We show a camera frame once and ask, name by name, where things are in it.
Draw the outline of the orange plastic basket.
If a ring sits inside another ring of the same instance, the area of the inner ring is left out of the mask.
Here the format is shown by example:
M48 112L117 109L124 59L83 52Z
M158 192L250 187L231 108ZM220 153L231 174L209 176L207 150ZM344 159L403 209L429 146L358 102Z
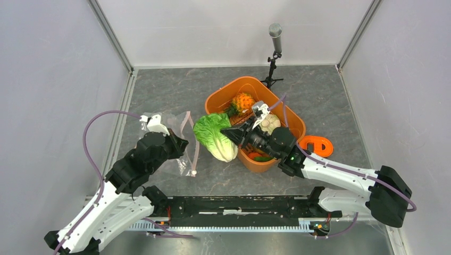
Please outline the orange plastic basket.
M232 98L241 92L251 95L255 101L263 101L268 106L274 105L279 100L279 97L270 91L257 78L252 76L242 76L212 93L207 98L205 102L206 113L224 112L224 110L229 107ZM306 133L305 123L288 106L286 106L286 114L290 131L297 138L297 141L300 142ZM248 146L244 150L239 149L237 154L237 157L242 164L251 172L263 173L272 166L277 165L279 162L274 159L266 162L254 161L248 157L248 154L252 150L252 147Z

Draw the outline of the white toy cabbage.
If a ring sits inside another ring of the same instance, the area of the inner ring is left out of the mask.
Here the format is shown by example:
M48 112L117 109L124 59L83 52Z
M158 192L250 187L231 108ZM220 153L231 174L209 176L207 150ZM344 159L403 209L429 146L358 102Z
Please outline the white toy cabbage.
M272 134L274 129L281 127L279 118L274 114L268 114L267 117L259 124L262 131Z

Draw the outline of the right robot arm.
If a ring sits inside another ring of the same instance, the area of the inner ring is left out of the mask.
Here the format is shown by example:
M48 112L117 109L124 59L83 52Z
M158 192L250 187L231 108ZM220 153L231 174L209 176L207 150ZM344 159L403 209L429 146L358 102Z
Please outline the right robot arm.
M251 145L278 159L278 167L289 176L341 187L340 191L324 188L313 194L314 198L307 202L307 210L314 217L333 211L359 212L400 228L406 213L416 210L411 189L389 166L375 170L327 160L303 150L287 127L277 127L267 133L254 125L253 119L220 132L238 146Z

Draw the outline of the black microphone tripod stand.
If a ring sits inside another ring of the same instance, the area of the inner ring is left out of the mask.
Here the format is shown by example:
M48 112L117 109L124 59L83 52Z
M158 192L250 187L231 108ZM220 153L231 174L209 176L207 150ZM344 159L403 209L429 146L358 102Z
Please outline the black microphone tripod stand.
M268 57L267 62L270 63L269 65L269 72L267 77L264 80L261 80L261 83L264 83L265 86L271 90L271 87L278 81L283 81L284 78L279 78L279 79L274 79L273 78L273 73L275 71L275 69L277 68L276 65L276 60L279 59L281 57L281 53L278 53L276 51L273 52L272 57Z

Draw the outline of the orange toy carrot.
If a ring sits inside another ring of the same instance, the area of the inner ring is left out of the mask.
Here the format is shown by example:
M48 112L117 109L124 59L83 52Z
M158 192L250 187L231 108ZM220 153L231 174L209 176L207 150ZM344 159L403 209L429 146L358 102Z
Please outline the orange toy carrot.
M250 152L247 157L251 160L254 160L255 158L261 157L262 155L258 152Z

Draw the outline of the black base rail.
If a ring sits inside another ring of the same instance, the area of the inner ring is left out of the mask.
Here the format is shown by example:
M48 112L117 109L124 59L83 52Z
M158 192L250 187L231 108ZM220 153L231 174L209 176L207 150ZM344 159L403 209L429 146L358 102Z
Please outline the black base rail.
M314 232L322 220L355 213L391 227L401 227L405 217L380 200L370 203L344 190L318 187L308 196L168 197L148 218L171 231Z

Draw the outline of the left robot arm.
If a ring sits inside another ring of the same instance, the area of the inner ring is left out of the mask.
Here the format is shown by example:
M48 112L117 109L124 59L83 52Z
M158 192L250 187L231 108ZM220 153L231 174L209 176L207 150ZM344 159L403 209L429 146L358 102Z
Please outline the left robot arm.
M65 228L45 235L46 244L59 254L99 254L135 222L151 214L162 216L167 210L167 197L155 186L145 188L120 212L112 212L167 160L182 157L188 144L171 129L146 133L135 148L114 163L102 187L77 217Z

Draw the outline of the clear dotted zip top bag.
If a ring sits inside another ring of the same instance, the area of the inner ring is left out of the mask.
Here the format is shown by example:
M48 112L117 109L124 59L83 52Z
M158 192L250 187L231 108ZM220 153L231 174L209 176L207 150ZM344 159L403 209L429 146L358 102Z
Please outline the clear dotted zip top bag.
M173 152L158 169L174 175L195 177L200 153L200 143L196 140L191 112L179 115L169 113L143 113L140 116L140 137L148 132L161 132L166 137Z

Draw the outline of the green toy lettuce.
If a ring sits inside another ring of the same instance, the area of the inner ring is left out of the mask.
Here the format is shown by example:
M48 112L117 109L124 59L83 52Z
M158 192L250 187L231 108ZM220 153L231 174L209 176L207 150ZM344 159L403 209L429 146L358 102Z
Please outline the green toy lettuce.
M237 157L238 147L220 131L230 128L226 113L212 113L202 116L194 125L196 140L202 144L214 158L230 162Z

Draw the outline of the orange toy pineapple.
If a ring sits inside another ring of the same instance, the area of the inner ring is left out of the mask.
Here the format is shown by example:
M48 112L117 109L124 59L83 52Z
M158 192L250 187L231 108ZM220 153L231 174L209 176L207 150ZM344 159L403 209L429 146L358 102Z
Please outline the orange toy pineapple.
M246 92L236 94L229 107L224 111L229 117L242 117L252 110L252 106L256 103L255 99Z

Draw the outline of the green toy cucumber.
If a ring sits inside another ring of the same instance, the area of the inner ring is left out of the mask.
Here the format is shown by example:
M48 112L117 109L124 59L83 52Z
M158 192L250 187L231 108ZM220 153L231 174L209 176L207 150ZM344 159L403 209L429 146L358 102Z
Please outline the green toy cucumber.
M253 161L260 162L260 163L268 162L268 161L271 161L271 160L273 160L272 157L264 157L264 156L258 156L258 157L254 157L253 158Z

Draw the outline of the grey microphone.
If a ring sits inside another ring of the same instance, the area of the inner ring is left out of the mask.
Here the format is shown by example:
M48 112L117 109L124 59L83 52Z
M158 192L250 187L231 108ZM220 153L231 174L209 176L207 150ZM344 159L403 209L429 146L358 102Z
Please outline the grey microphone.
M277 54L282 53L282 43L281 43L281 35L282 35L282 27L278 23L272 23L269 25L269 35L272 39L274 51Z

